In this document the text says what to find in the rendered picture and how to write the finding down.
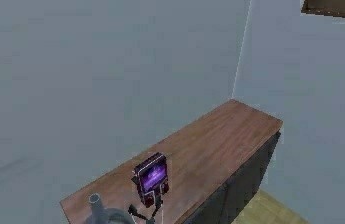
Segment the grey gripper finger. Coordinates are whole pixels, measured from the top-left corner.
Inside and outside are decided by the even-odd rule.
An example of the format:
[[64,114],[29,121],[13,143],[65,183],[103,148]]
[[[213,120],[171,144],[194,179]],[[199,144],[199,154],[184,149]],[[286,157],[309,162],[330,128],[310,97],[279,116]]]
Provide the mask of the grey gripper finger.
[[146,216],[140,214],[137,211],[137,208],[131,204],[128,208],[128,213],[134,217],[140,218],[145,221],[146,224],[154,224],[154,219],[153,218],[147,218]]
[[160,210],[160,208],[163,205],[163,199],[162,199],[162,194],[159,194],[155,197],[155,209],[151,215],[150,222],[155,223],[155,216],[157,212]]

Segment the purple handheld game console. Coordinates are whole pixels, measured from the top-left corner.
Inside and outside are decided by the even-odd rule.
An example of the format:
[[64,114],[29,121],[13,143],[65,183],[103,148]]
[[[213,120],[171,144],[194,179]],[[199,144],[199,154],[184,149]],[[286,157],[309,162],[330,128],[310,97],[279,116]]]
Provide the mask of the purple handheld game console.
[[167,171],[167,158],[160,152],[154,153],[134,168],[131,180],[146,208],[154,205],[157,198],[169,191]]

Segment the brown-topped dark chest of drawers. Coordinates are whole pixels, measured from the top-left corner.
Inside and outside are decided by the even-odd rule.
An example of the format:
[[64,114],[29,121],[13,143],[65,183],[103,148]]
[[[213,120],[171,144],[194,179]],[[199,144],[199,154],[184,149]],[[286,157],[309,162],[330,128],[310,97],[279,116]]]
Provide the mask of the brown-topped dark chest of drawers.
[[122,163],[60,204],[69,224],[91,215],[88,198],[106,207],[130,205],[149,216],[131,181],[135,165],[155,152],[168,164],[169,191],[157,224],[231,224],[258,191],[283,122],[234,99]]

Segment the dark brown wall shelf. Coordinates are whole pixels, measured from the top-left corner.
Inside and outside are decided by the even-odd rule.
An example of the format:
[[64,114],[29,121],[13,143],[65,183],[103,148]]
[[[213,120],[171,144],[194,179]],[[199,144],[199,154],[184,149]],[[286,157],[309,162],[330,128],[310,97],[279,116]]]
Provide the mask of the dark brown wall shelf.
[[304,0],[301,12],[345,18],[345,0]]

